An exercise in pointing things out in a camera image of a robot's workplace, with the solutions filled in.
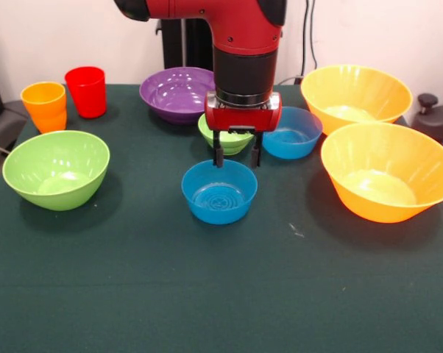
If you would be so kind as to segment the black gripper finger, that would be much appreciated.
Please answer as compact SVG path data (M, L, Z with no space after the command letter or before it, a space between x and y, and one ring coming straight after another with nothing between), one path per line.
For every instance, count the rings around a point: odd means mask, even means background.
M221 168L224 163L224 150L220 142L220 131L218 130L213 131L213 152L213 164L217 168Z
M252 147L251 153L251 168L257 168L261 165L261 151L262 151L263 133L255 133L255 143Z

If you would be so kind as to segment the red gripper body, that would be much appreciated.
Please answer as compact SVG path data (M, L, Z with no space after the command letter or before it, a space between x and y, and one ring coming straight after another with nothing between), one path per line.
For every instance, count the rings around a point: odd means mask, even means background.
M214 91L209 91L205 97L205 119L213 131L272 132L281 115L282 99L278 92L273 92L260 107L222 107Z

